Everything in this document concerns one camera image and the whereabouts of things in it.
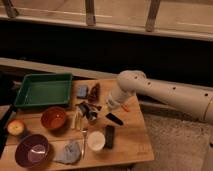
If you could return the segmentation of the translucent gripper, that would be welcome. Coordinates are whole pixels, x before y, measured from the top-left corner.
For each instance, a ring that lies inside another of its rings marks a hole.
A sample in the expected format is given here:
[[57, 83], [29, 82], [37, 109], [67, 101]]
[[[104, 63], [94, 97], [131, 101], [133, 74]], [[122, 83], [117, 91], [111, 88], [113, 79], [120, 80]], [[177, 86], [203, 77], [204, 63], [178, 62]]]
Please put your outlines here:
[[106, 98], [106, 104], [109, 109], [116, 109], [124, 104], [131, 94], [123, 91], [119, 86], [115, 86]]

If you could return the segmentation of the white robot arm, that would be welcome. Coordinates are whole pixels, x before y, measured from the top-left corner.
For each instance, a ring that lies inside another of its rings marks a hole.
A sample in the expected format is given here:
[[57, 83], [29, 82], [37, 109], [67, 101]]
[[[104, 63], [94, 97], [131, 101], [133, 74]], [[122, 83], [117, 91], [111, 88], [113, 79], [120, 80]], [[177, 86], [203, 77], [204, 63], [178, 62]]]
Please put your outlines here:
[[213, 91], [148, 79], [142, 71], [125, 70], [117, 76], [106, 103], [121, 106], [134, 94], [142, 94], [213, 125]]

